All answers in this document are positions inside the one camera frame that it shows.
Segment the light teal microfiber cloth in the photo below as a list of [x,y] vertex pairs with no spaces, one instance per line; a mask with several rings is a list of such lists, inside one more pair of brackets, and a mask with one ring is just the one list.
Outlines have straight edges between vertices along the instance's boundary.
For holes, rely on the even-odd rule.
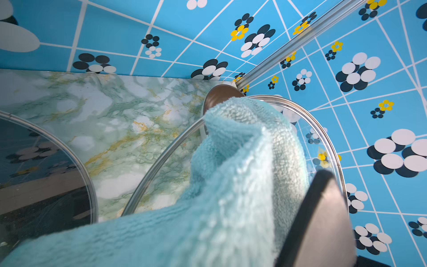
[[22,243],[4,267],[270,267],[309,188],[290,122],[232,98],[204,117],[176,204]]

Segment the glass pot lid black handle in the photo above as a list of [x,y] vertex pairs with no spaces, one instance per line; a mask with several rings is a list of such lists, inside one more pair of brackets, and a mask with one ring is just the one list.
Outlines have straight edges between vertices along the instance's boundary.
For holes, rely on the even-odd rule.
[[156,160],[132,195],[133,215],[163,166],[193,134],[190,180],[167,208],[139,214],[143,262],[161,267],[352,267],[348,210],[330,171],[308,174],[290,120],[305,110],[275,96],[232,98],[208,111]]

